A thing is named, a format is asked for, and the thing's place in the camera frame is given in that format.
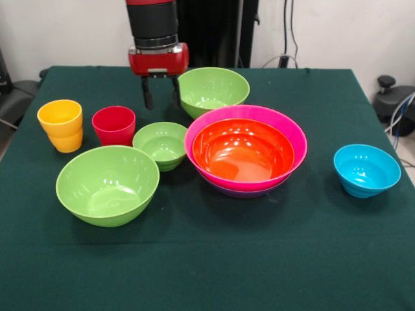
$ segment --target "stacked yellow cups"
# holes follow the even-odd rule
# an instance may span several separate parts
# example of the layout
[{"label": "stacked yellow cups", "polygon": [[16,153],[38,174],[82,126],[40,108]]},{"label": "stacked yellow cups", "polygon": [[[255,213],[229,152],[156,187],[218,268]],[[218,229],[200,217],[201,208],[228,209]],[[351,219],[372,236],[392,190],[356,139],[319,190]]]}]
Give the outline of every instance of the stacked yellow cups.
[{"label": "stacked yellow cups", "polygon": [[78,150],[82,144],[82,107],[69,99],[43,105],[38,120],[53,146],[60,152]]}]

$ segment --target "purple bowl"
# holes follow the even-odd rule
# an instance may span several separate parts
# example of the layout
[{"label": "purple bowl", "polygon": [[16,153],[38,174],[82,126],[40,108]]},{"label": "purple bowl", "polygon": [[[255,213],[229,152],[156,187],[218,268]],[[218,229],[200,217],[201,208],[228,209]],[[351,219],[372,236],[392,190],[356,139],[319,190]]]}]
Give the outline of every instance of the purple bowl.
[{"label": "purple bowl", "polygon": [[218,190],[220,193],[225,194],[226,196],[231,196],[232,198],[237,198],[237,199],[252,199],[252,198],[257,198],[259,196],[263,196],[264,194],[280,186],[282,183],[284,183],[288,179],[288,177],[290,177],[290,175],[288,175],[287,177],[285,177],[284,180],[281,181],[281,183],[278,183],[278,185],[272,186],[271,188],[268,188],[268,189],[257,190],[257,191],[238,191],[238,190],[231,190],[231,189],[218,186],[214,184],[212,181],[208,180],[202,173],[199,172],[199,174],[203,177],[204,180],[206,180],[210,185],[213,186],[213,188]]}]

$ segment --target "red cup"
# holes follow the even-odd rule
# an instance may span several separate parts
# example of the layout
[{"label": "red cup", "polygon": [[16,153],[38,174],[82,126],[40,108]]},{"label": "red cup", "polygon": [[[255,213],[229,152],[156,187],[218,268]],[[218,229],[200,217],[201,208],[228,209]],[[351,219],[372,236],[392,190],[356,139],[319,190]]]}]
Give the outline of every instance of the red cup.
[{"label": "red cup", "polygon": [[101,145],[132,146],[136,132],[136,114],[123,106],[106,107],[93,115],[92,126]]}]

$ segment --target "large green bowl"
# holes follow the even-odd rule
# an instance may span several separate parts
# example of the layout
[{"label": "large green bowl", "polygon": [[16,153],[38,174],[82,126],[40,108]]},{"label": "large green bowl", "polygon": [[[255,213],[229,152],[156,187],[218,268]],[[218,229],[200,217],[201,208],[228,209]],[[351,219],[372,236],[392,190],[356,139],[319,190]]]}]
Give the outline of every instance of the large green bowl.
[{"label": "large green bowl", "polygon": [[127,146],[91,149],[72,159],[56,180],[56,195],[81,220],[117,227],[150,203],[160,179],[156,163]]},{"label": "large green bowl", "polygon": [[216,108],[242,104],[250,91],[243,76],[218,67],[193,69],[178,80],[182,107],[194,119]]},{"label": "large green bowl", "polygon": [[172,122],[156,122],[144,126],[133,138],[134,148],[144,151],[158,165],[160,172],[175,169],[186,156],[184,135],[187,128]]}]

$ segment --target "cup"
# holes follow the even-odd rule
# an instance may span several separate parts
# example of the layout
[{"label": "cup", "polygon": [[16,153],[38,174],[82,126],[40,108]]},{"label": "cup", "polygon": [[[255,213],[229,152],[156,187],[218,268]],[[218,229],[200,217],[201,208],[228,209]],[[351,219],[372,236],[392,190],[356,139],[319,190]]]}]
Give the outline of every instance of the cup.
[{"label": "cup", "polygon": [[93,115],[92,126],[101,145],[132,146],[136,132],[136,114],[123,106],[106,107]]},{"label": "cup", "polygon": [[74,152],[82,144],[82,107],[78,102],[60,99],[38,110],[38,120],[53,146],[63,153]]}]

